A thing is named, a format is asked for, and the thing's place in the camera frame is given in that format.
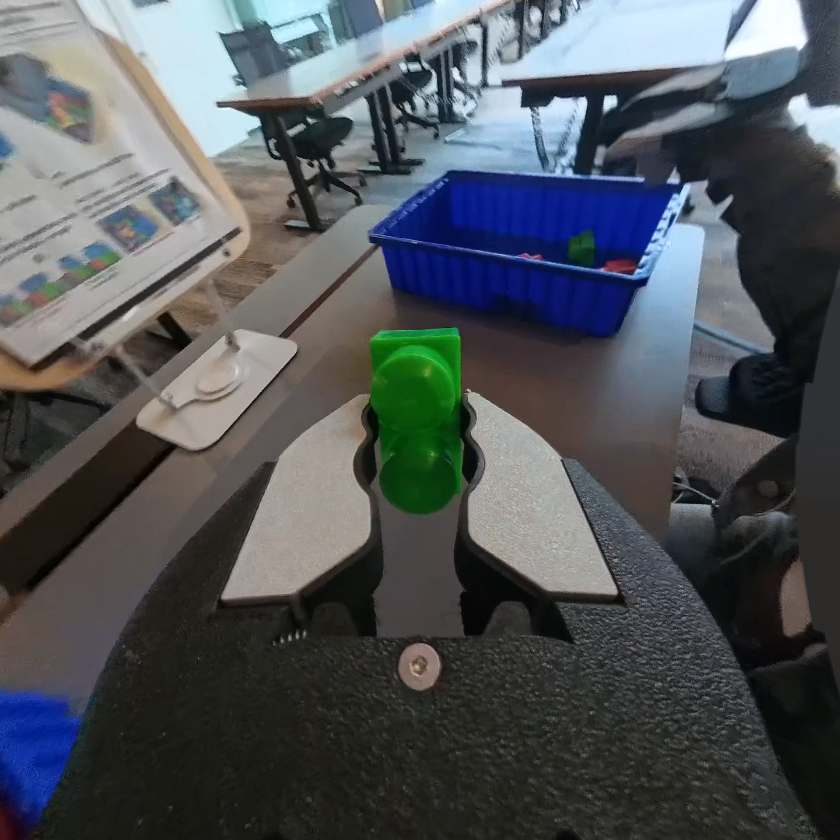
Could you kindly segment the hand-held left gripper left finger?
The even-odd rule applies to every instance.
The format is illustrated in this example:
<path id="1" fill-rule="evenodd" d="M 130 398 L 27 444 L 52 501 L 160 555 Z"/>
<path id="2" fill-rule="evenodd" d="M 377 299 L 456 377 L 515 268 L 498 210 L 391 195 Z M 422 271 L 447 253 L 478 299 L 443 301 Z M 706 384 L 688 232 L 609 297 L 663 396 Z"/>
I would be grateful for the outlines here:
<path id="1" fill-rule="evenodd" d="M 357 466 L 369 439 L 369 400 L 355 396 L 281 452 L 221 592 L 223 606 L 301 602 L 371 542 L 370 481 Z"/>

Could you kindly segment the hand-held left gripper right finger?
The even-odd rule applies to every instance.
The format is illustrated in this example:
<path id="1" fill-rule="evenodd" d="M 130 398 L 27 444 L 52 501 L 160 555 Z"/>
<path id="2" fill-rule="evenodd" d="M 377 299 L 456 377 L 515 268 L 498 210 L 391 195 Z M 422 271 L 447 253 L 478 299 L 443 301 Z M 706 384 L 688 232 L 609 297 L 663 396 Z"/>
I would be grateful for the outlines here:
<path id="1" fill-rule="evenodd" d="M 560 454 L 476 392 L 465 394 L 476 472 L 463 498 L 466 546 L 551 602 L 612 604 L 620 590 Z"/>

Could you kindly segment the green two-stud mega block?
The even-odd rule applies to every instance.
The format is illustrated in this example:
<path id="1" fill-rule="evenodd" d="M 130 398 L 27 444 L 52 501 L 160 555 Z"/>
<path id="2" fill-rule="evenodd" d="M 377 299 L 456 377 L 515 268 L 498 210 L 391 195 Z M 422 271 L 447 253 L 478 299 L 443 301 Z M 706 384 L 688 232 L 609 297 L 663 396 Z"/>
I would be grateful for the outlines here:
<path id="1" fill-rule="evenodd" d="M 381 492 L 405 513 L 434 514 L 461 488 L 459 331 L 383 330 L 370 352 Z"/>

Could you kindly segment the blue plastic bin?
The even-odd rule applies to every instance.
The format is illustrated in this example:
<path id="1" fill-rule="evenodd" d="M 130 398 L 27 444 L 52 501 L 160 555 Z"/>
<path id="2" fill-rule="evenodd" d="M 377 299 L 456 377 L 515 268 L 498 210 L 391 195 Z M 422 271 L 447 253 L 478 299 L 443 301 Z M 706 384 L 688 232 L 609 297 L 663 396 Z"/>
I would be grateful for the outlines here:
<path id="1" fill-rule="evenodd" d="M 647 285 L 688 194 L 687 184 L 637 177 L 448 171 L 368 237 L 398 291 L 607 338 Z M 566 261 L 586 229 L 592 268 Z M 620 258 L 637 262 L 632 276 L 600 270 Z"/>

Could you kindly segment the blue fuzzy object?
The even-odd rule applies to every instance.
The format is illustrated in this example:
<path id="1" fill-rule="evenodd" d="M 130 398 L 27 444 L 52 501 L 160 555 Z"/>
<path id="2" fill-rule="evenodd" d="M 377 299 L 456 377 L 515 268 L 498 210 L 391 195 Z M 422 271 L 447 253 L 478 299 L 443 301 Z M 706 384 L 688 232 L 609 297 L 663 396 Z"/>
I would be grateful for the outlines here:
<path id="1" fill-rule="evenodd" d="M 62 697 L 1 689 L 2 838 L 29 838 L 65 770 L 80 719 Z"/>

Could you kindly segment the black office chair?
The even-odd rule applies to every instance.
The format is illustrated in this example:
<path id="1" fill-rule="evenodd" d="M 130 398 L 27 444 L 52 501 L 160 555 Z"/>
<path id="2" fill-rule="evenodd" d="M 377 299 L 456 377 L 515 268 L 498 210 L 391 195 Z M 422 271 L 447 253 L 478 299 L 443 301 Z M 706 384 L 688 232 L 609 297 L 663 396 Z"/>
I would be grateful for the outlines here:
<path id="1" fill-rule="evenodd" d="M 259 80 L 287 70 L 291 59 L 277 43 L 270 26 L 261 20 L 242 29 L 219 33 L 224 48 L 236 69 L 235 81 L 250 88 Z"/>
<path id="2" fill-rule="evenodd" d="M 356 206 L 363 204 L 359 190 L 345 178 L 355 177 L 361 187 L 366 187 L 365 176 L 359 171 L 338 171 L 333 155 L 353 130 L 354 122 L 350 118 L 297 110 L 264 115 L 259 117 L 259 122 L 266 152 L 272 160 L 287 164 L 279 147 L 280 128 L 283 128 L 296 159 L 314 169 L 314 174 L 304 181 L 312 201 L 319 194 L 337 188 L 352 195 Z"/>
<path id="3" fill-rule="evenodd" d="M 412 125 L 430 130 L 433 138 L 440 137 L 439 123 L 434 116 L 436 109 L 430 85 L 433 80 L 431 67 L 417 54 L 411 54 L 401 64 L 402 75 L 389 83 L 392 105 L 398 112 L 396 124 L 405 133 Z"/>

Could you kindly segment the dark blurred object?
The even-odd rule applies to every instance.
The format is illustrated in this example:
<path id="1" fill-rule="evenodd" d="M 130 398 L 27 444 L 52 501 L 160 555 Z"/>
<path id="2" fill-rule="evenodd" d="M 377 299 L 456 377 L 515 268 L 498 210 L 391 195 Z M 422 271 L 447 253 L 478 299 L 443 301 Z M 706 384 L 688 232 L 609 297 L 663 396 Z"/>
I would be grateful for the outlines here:
<path id="1" fill-rule="evenodd" d="M 704 182 L 738 236 L 743 288 L 783 366 L 812 375 L 838 276 L 838 162 L 793 119 L 812 93 L 806 48 L 787 47 L 672 76 L 604 117 L 605 163 L 649 180 Z"/>

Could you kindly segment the long brown-edged table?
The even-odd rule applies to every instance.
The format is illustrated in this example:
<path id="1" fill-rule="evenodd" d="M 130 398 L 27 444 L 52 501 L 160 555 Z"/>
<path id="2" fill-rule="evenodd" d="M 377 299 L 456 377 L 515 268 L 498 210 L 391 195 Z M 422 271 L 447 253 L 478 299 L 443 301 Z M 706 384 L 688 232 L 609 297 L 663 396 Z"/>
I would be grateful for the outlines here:
<path id="1" fill-rule="evenodd" d="M 396 136 L 390 82 L 402 75 L 405 58 L 430 60 L 437 81 L 437 115 L 440 126 L 466 119 L 454 109 L 453 47 L 466 39 L 466 27 L 481 26 L 481 86 L 487 85 L 489 31 L 492 18 L 513 8 L 515 2 L 432 2 L 384 22 L 371 32 L 331 51 L 303 60 L 289 69 L 262 78 L 229 98 L 222 109 L 232 109 L 260 120 L 269 131 L 269 154 L 283 161 L 297 192 L 304 220 L 285 226 L 321 233 L 332 220 L 320 217 L 306 184 L 291 137 L 280 117 L 294 111 L 332 115 L 360 99 L 366 100 L 374 131 L 377 160 L 365 174 L 409 175 L 420 159 L 405 159 Z"/>

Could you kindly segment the dark brown-edged table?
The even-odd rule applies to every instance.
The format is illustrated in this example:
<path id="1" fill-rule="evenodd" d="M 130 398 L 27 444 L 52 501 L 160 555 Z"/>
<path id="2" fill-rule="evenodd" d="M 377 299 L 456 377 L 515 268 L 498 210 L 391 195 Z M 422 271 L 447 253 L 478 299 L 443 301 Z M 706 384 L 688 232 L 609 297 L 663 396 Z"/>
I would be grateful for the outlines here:
<path id="1" fill-rule="evenodd" d="M 503 68 L 500 83 L 520 90 L 525 109 L 584 99 L 572 171 L 588 175 L 605 98 L 628 97 L 696 67 L 802 50 L 806 43 L 799 2 L 589 2 Z"/>

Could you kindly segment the grey stand base plate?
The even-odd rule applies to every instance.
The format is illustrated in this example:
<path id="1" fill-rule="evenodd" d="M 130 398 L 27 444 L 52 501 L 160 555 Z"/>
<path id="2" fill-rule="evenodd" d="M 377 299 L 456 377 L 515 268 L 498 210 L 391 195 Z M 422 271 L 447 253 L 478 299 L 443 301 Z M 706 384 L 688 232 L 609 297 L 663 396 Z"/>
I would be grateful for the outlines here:
<path id="1" fill-rule="evenodd" d="M 203 291 L 224 335 L 166 387 L 153 383 L 121 344 L 72 342 L 84 358 L 111 356 L 125 364 L 153 395 L 136 416 L 137 428 L 192 453 L 225 436 L 298 353 L 290 339 L 237 329 L 214 280 L 205 279 Z"/>

